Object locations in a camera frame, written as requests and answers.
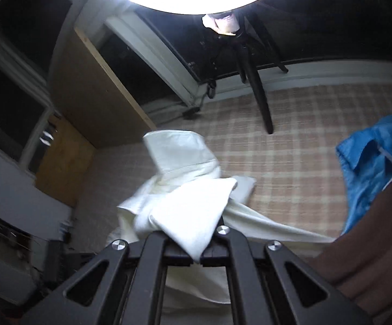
wooden cabinet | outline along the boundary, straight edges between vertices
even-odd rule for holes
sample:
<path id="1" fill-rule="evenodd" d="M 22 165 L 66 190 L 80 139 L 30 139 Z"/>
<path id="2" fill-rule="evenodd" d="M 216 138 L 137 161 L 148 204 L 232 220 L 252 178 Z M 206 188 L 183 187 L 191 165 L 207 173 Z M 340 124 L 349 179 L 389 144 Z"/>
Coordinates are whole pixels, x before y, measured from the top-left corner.
<path id="1" fill-rule="evenodd" d="M 51 116 L 49 122 L 56 132 L 38 168 L 35 187 L 75 207 L 96 149 L 66 119 Z"/>
<path id="2" fill-rule="evenodd" d="M 155 129 L 94 45 L 77 29 L 68 38 L 50 87 L 56 108 L 95 148 L 139 142 Z"/>

wall trim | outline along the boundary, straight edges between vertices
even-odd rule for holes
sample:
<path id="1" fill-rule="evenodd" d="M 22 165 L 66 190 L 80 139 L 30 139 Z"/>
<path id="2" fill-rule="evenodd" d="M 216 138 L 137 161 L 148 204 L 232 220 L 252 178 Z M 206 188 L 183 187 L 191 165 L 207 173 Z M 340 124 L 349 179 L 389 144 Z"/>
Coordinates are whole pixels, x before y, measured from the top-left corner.
<path id="1" fill-rule="evenodd" d="M 290 88 L 304 88 L 318 85 L 389 83 L 392 84 L 392 62 L 373 60 L 333 60 L 291 64 L 289 72 L 267 68 L 259 71 L 266 92 Z M 199 87 L 198 98 L 206 91 L 206 85 Z M 214 99 L 220 101 L 252 94 L 248 82 L 243 84 L 240 76 L 235 75 L 217 81 Z"/>

dark window pane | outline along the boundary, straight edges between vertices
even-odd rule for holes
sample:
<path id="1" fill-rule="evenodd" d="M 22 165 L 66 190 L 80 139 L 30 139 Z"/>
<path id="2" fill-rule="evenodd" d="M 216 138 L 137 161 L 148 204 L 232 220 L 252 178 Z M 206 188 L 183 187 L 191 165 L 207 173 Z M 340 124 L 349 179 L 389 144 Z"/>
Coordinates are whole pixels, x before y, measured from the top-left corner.
<path id="1" fill-rule="evenodd" d="M 392 60 L 392 0 L 259 0 L 246 8 L 257 13 L 285 62 Z M 144 7 L 137 13 L 197 81 L 207 80 L 207 60 L 217 53 L 219 45 L 215 33 L 203 27 L 202 16 L 174 15 Z M 253 54 L 258 67 L 273 66 L 258 50 Z M 219 54 L 217 67 L 219 77 L 236 73 L 236 60 L 229 49 Z"/>
<path id="2" fill-rule="evenodd" d="M 0 71 L 0 149 L 19 160 L 44 107 Z"/>
<path id="3" fill-rule="evenodd" d="M 139 105 L 167 98 L 181 99 L 126 43 L 112 34 L 100 54 Z"/>
<path id="4" fill-rule="evenodd" d="M 2 0 L 0 33 L 47 73 L 70 7 L 69 0 Z"/>

beige carpet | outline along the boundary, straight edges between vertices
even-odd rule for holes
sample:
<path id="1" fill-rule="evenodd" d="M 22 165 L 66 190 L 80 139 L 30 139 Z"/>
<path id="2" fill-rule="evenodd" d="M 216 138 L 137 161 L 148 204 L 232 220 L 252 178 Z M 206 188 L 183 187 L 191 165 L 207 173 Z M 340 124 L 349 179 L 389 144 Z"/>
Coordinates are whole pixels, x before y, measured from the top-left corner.
<path id="1" fill-rule="evenodd" d="M 253 176 L 249 206 L 280 223 L 338 236 L 347 214 L 335 146 L 392 114 L 392 85 L 317 86 L 268 94 L 267 135 L 253 95 L 206 104 L 195 121 L 161 128 L 205 137 L 223 176 Z M 75 210 L 72 246 L 98 251 L 117 227 L 116 205 L 155 173 L 143 144 L 98 151 Z"/>

white wall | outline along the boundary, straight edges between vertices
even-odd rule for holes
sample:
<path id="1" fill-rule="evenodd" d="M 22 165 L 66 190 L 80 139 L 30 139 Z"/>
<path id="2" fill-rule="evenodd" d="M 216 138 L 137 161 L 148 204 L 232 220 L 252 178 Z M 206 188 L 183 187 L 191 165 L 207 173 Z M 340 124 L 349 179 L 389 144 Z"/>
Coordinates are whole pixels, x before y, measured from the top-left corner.
<path id="1" fill-rule="evenodd" d="M 0 218 L 34 236 L 59 238 L 59 222 L 71 209 L 39 191 L 34 180 L 0 156 Z"/>

